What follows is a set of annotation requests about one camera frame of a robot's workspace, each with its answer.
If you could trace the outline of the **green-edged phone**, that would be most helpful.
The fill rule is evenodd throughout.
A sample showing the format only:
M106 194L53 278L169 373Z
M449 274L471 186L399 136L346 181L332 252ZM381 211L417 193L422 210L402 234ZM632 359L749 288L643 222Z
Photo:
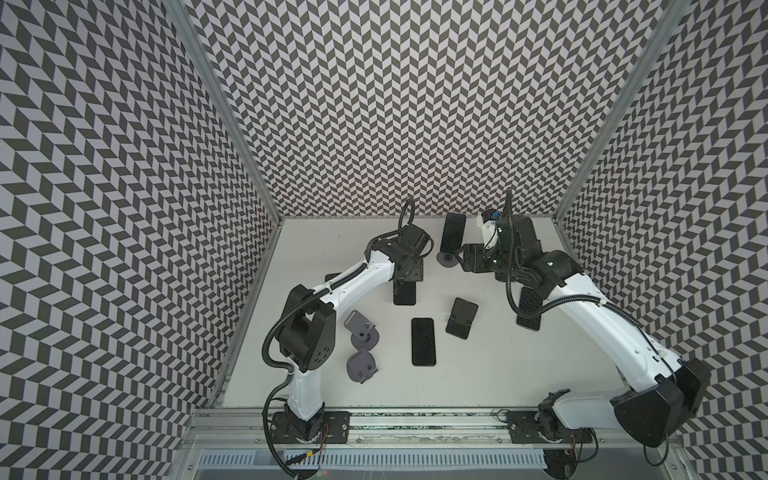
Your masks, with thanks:
M466 225L466 215L450 212L446 215L439 252L453 255L463 242Z

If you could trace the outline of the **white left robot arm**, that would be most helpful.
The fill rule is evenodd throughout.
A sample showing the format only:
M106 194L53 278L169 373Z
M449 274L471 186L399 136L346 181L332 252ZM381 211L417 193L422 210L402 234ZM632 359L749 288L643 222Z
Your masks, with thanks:
M299 441L316 439L325 411L321 367L335 348L336 322L383 284L422 280L423 259L434 245L425 230L403 224L369 240L363 258L349 269L312 288L295 286L261 347L267 366L286 371L285 380L268 394L263 413L286 390L288 430Z

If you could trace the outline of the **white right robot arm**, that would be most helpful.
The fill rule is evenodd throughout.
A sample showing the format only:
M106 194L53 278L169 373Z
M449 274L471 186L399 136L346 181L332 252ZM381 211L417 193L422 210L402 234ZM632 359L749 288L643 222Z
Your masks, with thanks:
M504 282L508 304L521 318L564 312L623 379L612 391L550 393L535 416L543 439L556 442L570 430L611 429L657 448L696 415L711 380L704 361L685 360L664 347L610 301L575 259L562 250L544 250L529 217L502 213L481 230L482 242L456 251L462 268Z

